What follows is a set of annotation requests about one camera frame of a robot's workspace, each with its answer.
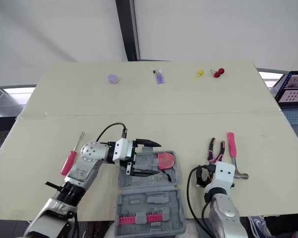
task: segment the pink pliers handle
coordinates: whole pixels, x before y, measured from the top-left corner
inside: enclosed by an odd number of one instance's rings
[[[220,153],[219,155],[215,158],[214,156],[214,151],[213,151],[213,146],[215,144],[215,138],[212,138],[210,145],[209,145],[209,156],[208,156],[208,161],[210,163],[215,163],[217,161],[222,161],[222,157],[224,155],[224,151],[225,151],[225,141],[221,141],[221,149],[220,149]]]

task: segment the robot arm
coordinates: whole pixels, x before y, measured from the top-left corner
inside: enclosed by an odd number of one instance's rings
[[[55,195],[50,198],[31,222],[24,233],[28,238],[66,238],[72,228],[70,218],[77,212],[77,205],[97,177],[103,163],[128,167],[131,176],[150,176],[157,171],[136,171],[133,164],[136,160],[135,147],[160,146],[150,140],[128,141],[121,138],[117,142],[90,142],[85,144],[61,186],[50,182],[46,185],[55,188]]]
[[[212,180],[202,180],[202,168],[207,169],[213,176]],[[230,198],[230,188],[234,186],[235,166],[224,162],[215,165],[199,166],[197,169],[197,185],[205,188],[204,200],[210,204],[209,220],[212,230],[209,231],[217,238],[247,238],[247,232],[240,223],[237,208]]]

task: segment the white wall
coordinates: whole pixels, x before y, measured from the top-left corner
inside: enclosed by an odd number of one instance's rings
[[[0,86],[56,61],[127,60],[115,0],[0,0]]]
[[[251,60],[298,70],[298,0],[136,0],[146,60]]]

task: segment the screwdriver handle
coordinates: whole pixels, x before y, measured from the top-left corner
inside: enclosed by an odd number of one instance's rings
[[[62,175],[67,175],[69,173],[75,161],[76,155],[77,155],[77,152],[72,150],[70,155],[66,158],[66,161],[61,170]]]
[[[228,149],[229,149],[230,156],[236,157],[237,152],[236,152],[235,138],[234,138],[233,132],[229,132],[227,134],[227,140],[228,140]]]

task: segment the black cable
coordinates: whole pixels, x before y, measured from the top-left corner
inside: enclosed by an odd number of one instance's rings
[[[209,203],[210,203],[210,202],[207,202],[207,203],[204,205],[204,207],[203,207],[203,209],[202,209],[201,218],[202,218],[202,223],[203,223],[203,225],[209,230],[209,232],[212,233],[212,230],[210,229],[210,227],[208,226],[208,224],[207,224],[207,222],[205,221],[205,218],[204,218],[204,213],[205,213],[205,210],[206,210],[207,206],[209,205]]]
[[[71,238],[74,238],[74,236],[76,234],[76,230],[77,230],[77,228],[76,228],[76,222],[75,222],[76,217],[77,217],[77,215],[75,213],[75,215],[74,215],[74,228],[73,228],[73,233],[72,233]]]
[[[187,183],[187,201],[188,201],[188,205],[189,205],[189,208],[190,208],[190,211],[192,213],[192,216],[194,218],[194,220],[199,224],[199,226],[212,238],[215,238],[215,236],[213,235],[212,232],[210,232],[206,227],[204,227],[201,222],[198,220],[198,218],[196,217],[196,215],[194,214],[193,212],[193,209],[191,207],[191,202],[190,202],[190,198],[189,198],[189,186],[190,186],[190,180],[191,180],[191,176],[192,176],[192,173],[197,170],[198,167],[195,167],[193,170],[191,170],[191,172],[189,173],[189,177],[188,177],[188,183]]]
[[[79,224],[78,224],[78,219],[77,219],[77,212],[75,213],[74,215],[74,218],[75,218],[75,226],[76,226],[76,238],[79,238]]]
[[[73,228],[73,233],[71,238],[74,238],[75,234],[76,234],[76,237],[79,238],[79,224],[77,219],[77,212],[74,215],[74,228]]]
[[[98,138],[97,138],[96,141],[99,141],[100,137],[105,133],[105,131],[106,131],[108,128],[112,127],[113,125],[122,125],[122,126],[124,127],[124,129],[123,129],[123,133],[122,133],[121,137],[122,137],[122,138],[126,138],[126,137],[127,137],[127,128],[126,128],[125,124],[123,124],[123,123],[121,123],[121,122],[116,122],[116,123],[112,123],[112,124],[110,124],[109,126],[107,126],[107,127],[101,132],[101,134],[98,136]]]

